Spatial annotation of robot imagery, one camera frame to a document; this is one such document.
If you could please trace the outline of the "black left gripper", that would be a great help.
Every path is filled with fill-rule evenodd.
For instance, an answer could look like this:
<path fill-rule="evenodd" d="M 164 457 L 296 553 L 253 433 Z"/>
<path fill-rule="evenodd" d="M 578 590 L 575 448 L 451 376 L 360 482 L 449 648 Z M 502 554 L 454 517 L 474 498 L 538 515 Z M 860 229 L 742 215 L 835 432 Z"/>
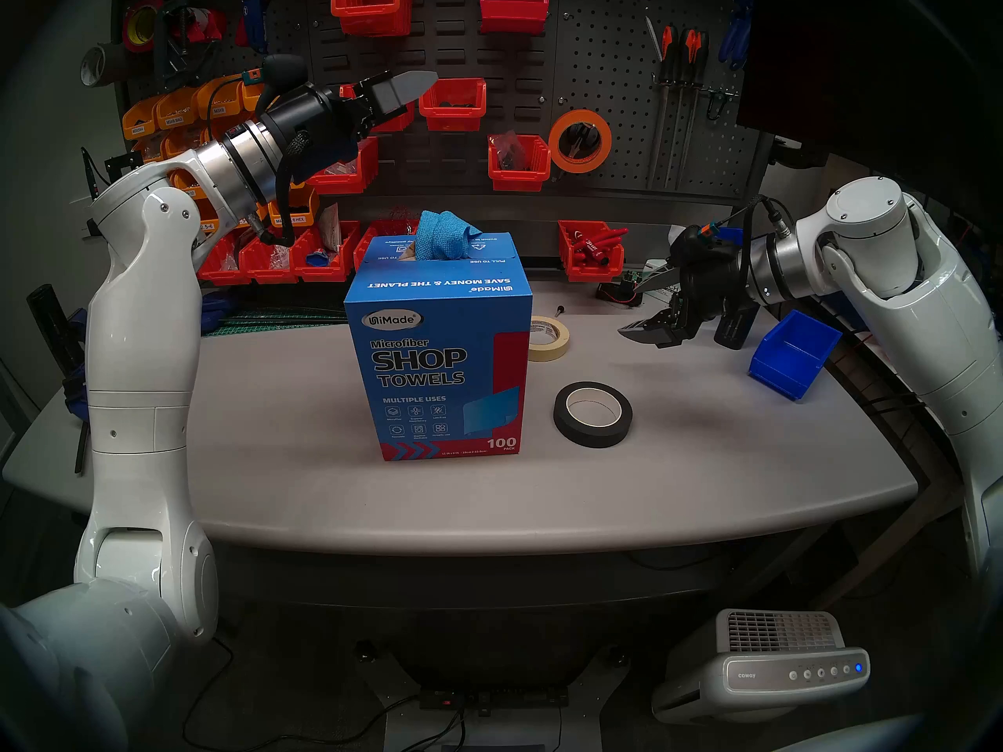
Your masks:
<path fill-rule="evenodd" d="M 335 163 L 357 158 L 372 132 L 399 132 L 414 121 L 414 102 L 437 83 L 430 70 L 388 70 L 367 78 L 354 98 L 306 83 L 263 111 L 263 124 L 291 177 L 313 177 Z"/>

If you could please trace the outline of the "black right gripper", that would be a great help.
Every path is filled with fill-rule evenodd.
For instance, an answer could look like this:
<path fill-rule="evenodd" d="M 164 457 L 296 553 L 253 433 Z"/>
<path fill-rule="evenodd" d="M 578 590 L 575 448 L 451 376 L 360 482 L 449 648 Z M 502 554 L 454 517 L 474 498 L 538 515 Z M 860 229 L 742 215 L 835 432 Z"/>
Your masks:
<path fill-rule="evenodd" d="M 719 326 L 752 326 L 758 304 L 749 297 L 747 283 L 751 245 L 742 236 L 741 247 L 704 233 L 681 233 L 675 240 L 675 266 L 665 263 L 639 281 L 634 293 L 680 291 L 675 310 L 662 310 L 647 320 L 618 329 L 630 341 L 675 347 L 696 335 L 696 326 L 720 318 Z"/>

